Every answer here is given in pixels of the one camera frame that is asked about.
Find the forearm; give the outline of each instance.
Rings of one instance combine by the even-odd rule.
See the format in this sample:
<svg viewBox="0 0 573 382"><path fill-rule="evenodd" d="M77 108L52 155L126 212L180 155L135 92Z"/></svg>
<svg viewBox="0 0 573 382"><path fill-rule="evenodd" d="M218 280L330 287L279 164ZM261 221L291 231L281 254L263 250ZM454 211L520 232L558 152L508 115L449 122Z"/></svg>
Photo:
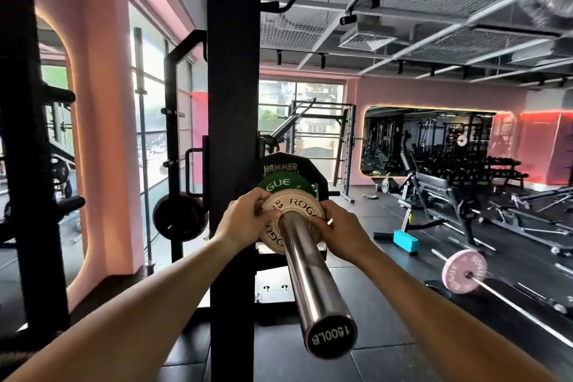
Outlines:
<svg viewBox="0 0 573 382"><path fill-rule="evenodd" d="M154 377L224 266L228 241L204 248L121 293L13 373L9 382L140 381Z"/></svg>
<svg viewBox="0 0 573 382"><path fill-rule="evenodd" d="M445 381L556 380L524 351L426 288L382 251L364 254L357 266L388 299Z"/></svg>

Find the hand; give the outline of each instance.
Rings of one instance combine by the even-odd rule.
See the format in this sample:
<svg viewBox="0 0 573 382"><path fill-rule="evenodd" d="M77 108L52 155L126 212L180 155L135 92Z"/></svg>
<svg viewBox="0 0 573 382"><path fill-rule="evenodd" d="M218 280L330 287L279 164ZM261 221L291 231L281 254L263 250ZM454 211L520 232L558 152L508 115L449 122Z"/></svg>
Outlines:
<svg viewBox="0 0 573 382"><path fill-rule="evenodd" d="M238 200L231 201L215 232L215 237L226 238L236 245L237 252L257 241L267 224L281 216L281 212L262 212L262 201L271 194L254 188Z"/></svg>
<svg viewBox="0 0 573 382"><path fill-rule="evenodd" d="M319 229L326 246L335 256L357 264L364 254L378 248L354 213L331 200L322 201L320 204L324 208L326 221L332 219L332 224L328 225L324 219L315 216L310 216L308 220Z"/></svg>

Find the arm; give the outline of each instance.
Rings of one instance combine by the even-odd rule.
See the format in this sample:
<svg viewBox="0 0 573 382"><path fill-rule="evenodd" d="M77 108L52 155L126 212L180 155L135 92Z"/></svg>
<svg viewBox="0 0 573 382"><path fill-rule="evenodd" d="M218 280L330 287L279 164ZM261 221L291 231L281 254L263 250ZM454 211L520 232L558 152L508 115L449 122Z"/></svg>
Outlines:
<svg viewBox="0 0 573 382"><path fill-rule="evenodd" d="M139 382L155 377L177 336L233 257L279 212L260 210L256 188L233 201L211 240L129 288L23 364L8 382Z"/></svg>
<svg viewBox="0 0 573 382"><path fill-rule="evenodd" d="M332 226L310 218L334 255L355 264L388 299L447 382L556 381L531 356L406 273L370 240L356 215L322 202Z"/></svg>

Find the green bumper plate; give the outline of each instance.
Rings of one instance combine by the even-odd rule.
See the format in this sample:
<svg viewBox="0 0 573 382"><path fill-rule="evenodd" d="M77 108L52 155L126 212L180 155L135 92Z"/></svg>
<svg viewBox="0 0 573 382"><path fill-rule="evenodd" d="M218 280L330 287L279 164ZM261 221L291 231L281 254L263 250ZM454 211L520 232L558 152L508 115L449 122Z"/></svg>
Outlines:
<svg viewBox="0 0 573 382"><path fill-rule="evenodd" d="M316 191L303 176L296 172L273 172L262 179L258 187L270 193L284 189L304 190L316 197Z"/></svg>

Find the blue plastic block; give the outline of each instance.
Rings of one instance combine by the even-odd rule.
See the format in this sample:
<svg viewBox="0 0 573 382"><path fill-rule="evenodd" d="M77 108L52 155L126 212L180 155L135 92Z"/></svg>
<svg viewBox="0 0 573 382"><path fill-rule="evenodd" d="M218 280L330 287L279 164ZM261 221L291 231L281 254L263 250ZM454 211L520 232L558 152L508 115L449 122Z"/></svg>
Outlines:
<svg viewBox="0 0 573 382"><path fill-rule="evenodd" d="M394 231L394 243L409 253L417 252L420 248L420 242L401 229Z"/></svg>

